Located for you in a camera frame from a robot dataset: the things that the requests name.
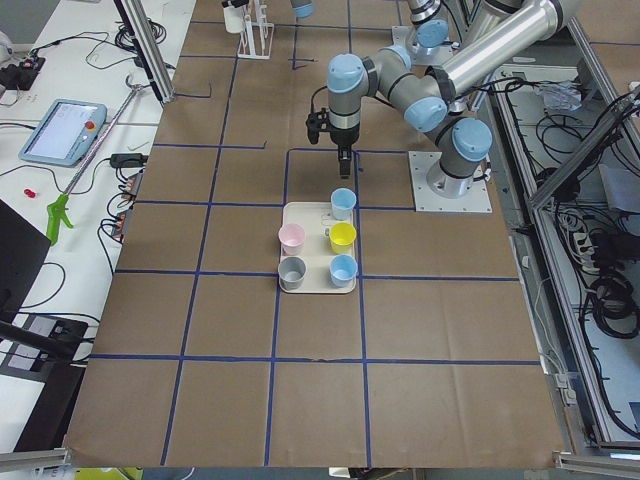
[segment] cup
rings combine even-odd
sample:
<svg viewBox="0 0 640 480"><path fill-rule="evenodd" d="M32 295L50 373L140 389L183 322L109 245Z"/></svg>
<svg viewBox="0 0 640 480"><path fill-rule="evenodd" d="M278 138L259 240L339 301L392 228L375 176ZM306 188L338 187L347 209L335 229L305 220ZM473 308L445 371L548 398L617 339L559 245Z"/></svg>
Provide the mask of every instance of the cup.
<svg viewBox="0 0 640 480"><path fill-rule="evenodd" d="M346 287L358 274L358 264L351 255L338 255L331 260L329 272L336 287Z"/></svg>
<svg viewBox="0 0 640 480"><path fill-rule="evenodd" d="M329 230L331 250L334 253L350 253L351 246L356 240L356 229L350 223L338 222Z"/></svg>
<svg viewBox="0 0 640 480"><path fill-rule="evenodd" d="M304 228L297 223L287 223L278 230L278 239L284 253L300 255L305 240Z"/></svg>
<svg viewBox="0 0 640 480"><path fill-rule="evenodd" d="M307 273L307 265L300 257L284 258L278 265L278 277L284 290L300 288Z"/></svg>
<svg viewBox="0 0 640 480"><path fill-rule="evenodd" d="M356 194L348 188L338 188L331 194L331 213L336 220L349 220L356 206Z"/></svg>

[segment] gray cup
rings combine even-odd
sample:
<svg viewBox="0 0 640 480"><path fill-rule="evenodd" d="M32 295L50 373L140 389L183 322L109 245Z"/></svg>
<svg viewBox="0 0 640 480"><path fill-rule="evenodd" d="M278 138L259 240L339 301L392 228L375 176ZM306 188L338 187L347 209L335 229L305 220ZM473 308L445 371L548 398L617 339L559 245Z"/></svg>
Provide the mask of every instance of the gray cup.
<svg viewBox="0 0 640 480"><path fill-rule="evenodd" d="M295 290L302 285L307 265L300 257L287 257L278 265L278 277L284 290Z"/></svg>

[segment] green clamp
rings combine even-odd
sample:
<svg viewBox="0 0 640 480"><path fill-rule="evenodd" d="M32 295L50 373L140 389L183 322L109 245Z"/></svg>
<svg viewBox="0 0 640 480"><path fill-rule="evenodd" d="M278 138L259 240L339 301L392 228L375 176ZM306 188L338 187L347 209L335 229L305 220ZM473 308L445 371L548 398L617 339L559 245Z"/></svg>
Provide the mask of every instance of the green clamp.
<svg viewBox="0 0 640 480"><path fill-rule="evenodd" d="M69 217L67 217L67 202L69 195L63 193L58 199L47 205L47 213L49 214L49 222L47 223L47 238L51 241L51 245L55 245L58 241L60 233L60 221L62 220L68 228L73 228Z"/></svg>

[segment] white table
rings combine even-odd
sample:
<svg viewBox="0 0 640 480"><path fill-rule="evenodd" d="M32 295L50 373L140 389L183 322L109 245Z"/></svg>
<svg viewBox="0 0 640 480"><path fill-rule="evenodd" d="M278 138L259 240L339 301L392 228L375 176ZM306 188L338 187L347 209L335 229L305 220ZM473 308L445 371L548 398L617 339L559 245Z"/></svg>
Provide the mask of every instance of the white table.
<svg viewBox="0 0 640 480"><path fill-rule="evenodd" d="M182 43L195 5L195 0L144 0L145 13L155 22L167 29L167 38L159 45L166 63L175 66L178 62ZM35 46L45 45L54 40L75 35L83 31L110 32L110 41L118 30L120 16L113 1L84 3L62 0L38 37ZM104 38L104 35L92 35ZM28 92L11 108L0 110L5 120L39 121L51 103L57 98L102 103L111 113L122 104L129 93L124 83L127 75L132 75L134 83L147 84L144 71L134 65L133 60L115 65L107 70L98 70L89 66L85 57L97 45L92 40L67 40L58 46L46 48L40 52L46 63ZM91 62L104 66L133 56L112 45L101 45ZM11 93L5 94L3 102L8 102ZM134 108L128 109L121 123L157 125L162 107L153 94L136 100Z"/></svg>
<svg viewBox="0 0 640 480"><path fill-rule="evenodd" d="M160 45L165 62L176 65L182 43L189 26L195 0L143 0L147 16L167 29L167 38ZM109 31L110 40L117 31L118 13L112 1L82 3L62 0L52 15L36 46L53 40L80 33L81 31ZM47 58L41 74L29 92L12 107L0 109L0 121L20 121L37 125L51 103L57 98L68 98L105 104L109 117L122 104L129 93L124 79L133 75L134 83L146 84L144 71L134 66L133 61L121 63L107 70L96 70L85 63L85 56L96 45L90 40L71 40L61 45L42 50ZM131 56L115 47L103 45L98 56L92 61L99 65L108 64ZM2 101L11 100L7 93ZM151 89L145 89L128 107L119 124L100 148L93 165L112 153L136 151L148 154L160 121L162 107ZM0 128L0 174L16 166L26 165L17 154L27 140L30 131L24 128ZM66 186L76 168L51 167L56 172L58 183ZM91 181L92 168L80 181L77 191L85 190ZM100 317L111 284L111 273L105 253L100 246L96 230L106 214L106 202L118 192L118 182L114 170L108 162L98 167L96 181L91 191L85 195L71 196L68 203L69 219L73 229L61 226L58 243L51 247L47 262L64 266L67 278L62 290L49 302L37 309L40 312L81 312ZM24 194L29 188L36 192L31 199ZM44 232L47 226L46 206L59 195L48 172L21 169L0 177L0 198L25 217L36 228ZM104 239L112 263L115 265L119 245ZM47 298L60 285L61 274L55 267L42 268L25 304L32 304ZM16 319L21 325L26 316ZM95 326L87 337L95 336ZM6 351L9 342L1 342L0 350ZM77 357L87 351L80 347ZM0 453L11 452L17 442L31 410L42 390L42 384L28 380L0 376ZM2 478L13 478L4 474Z"/></svg>

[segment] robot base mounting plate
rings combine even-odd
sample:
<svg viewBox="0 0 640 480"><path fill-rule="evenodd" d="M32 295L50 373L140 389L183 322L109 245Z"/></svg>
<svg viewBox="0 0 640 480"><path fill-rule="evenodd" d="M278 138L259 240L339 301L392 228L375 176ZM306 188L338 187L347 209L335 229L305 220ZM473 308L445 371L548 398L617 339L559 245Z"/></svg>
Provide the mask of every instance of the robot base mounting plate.
<svg viewBox="0 0 640 480"><path fill-rule="evenodd" d="M427 184L427 172L440 159L440 152L409 152L409 168L416 212L431 213L491 213L491 201L484 181L473 182L467 194L460 198L444 198ZM482 175L480 167L475 176Z"/></svg>

